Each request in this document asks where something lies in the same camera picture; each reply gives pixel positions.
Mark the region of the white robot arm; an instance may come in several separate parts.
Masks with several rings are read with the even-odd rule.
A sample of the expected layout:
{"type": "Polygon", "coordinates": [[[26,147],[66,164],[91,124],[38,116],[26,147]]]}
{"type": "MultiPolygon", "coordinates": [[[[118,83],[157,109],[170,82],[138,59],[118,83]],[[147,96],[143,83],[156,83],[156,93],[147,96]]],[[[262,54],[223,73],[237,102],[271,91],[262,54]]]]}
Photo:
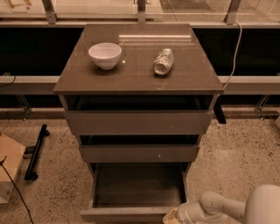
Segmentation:
{"type": "Polygon", "coordinates": [[[199,200],[173,208],[163,218],[163,223],[215,223],[224,221],[227,217],[241,224],[280,224],[280,187],[259,185],[245,202],[206,191],[200,195],[199,200]]]}

